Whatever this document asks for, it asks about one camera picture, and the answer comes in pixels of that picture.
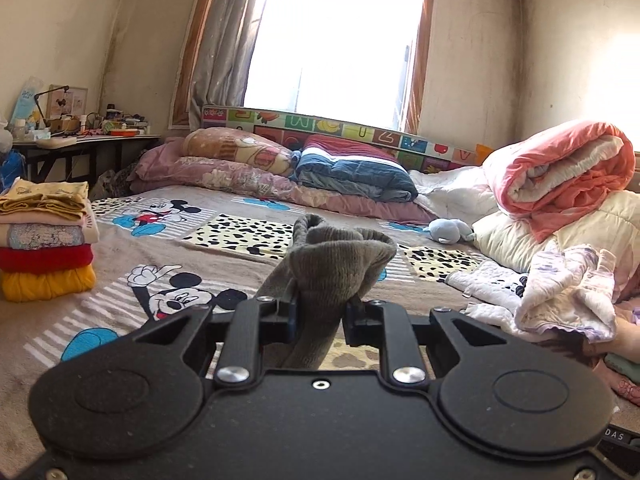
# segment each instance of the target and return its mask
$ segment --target stack of folded clothes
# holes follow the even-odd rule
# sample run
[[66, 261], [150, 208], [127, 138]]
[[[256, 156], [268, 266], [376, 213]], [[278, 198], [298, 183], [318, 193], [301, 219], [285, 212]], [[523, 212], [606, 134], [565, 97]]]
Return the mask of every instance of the stack of folded clothes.
[[16, 179], [0, 196], [0, 286], [9, 301], [50, 300], [95, 286], [98, 227], [86, 182]]

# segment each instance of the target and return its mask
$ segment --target blue shoe print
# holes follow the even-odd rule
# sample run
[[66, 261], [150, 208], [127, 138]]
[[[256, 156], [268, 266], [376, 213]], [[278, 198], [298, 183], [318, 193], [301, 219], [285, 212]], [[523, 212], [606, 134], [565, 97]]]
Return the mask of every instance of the blue shoe print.
[[260, 200], [259, 198], [244, 198], [243, 202], [251, 205], [261, 205], [262, 207], [268, 207], [269, 209], [276, 209], [278, 211], [288, 211], [289, 206], [285, 204], [279, 204], [272, 202], [271, 200]]
[[396, 222], [389, 222], [389, 227], [391, 227], [392, 229], [397, 229], [398, 231], [415, 231], [417, 233], [423, 232], [422, 227], [415, 225], [402, 225]]
[[87, 328], [76, 334], [71, 343], [66, 346], [65, 351], [62, 352], [60, 360], [69, 361], [69, 359], [78, 357], [80, 354], [110, 343], [117, 338], [118, 334], [110, 328]]
[[135, 216], [133, 215], [124, 215], [118, 216], [111, 220], [114, 224], [119, 225], [120, 227], [124, 227], [125, 229], [131, 229], [135, 224]]
[[164, 224], [145, 224], [139, 225], [131, 232], [134, 236], [149, 236], [157, 235], [160, 231], [164, 231], [166, 225]]

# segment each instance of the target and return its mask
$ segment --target floral pillow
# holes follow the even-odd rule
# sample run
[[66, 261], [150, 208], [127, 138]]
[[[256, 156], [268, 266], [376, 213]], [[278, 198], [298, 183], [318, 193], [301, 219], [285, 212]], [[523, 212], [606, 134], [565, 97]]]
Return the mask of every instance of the floral pillow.
[[281, 176], [293, 173], [297, 159], [277, 142], [233, 128], [196, 130], [184, 139], [182, 154], [242, 162]]

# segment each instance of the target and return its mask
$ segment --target gray sock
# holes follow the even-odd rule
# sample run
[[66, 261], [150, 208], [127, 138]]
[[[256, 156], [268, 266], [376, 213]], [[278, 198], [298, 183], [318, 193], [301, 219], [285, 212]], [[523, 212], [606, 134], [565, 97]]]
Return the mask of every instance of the gray sock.
[[318, 215], [300, 217], [284, 259], [257, 296], [282, 297], [291, 280], [298, 290], [296, 340], [264, 349], [266, 367], [318, 368], [327, 355], [349, 298], [363, 297], [396, 255], [396, 243], [372, 229], [329, 225]]

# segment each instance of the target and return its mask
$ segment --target gray curtain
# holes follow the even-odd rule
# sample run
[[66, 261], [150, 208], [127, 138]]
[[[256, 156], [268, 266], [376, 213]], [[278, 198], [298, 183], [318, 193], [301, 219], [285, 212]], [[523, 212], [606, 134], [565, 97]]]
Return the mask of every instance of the gray curtain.
[[212, 0], [191, 80], [189, 124], [205, 104], [242, 106], [264, 1]]

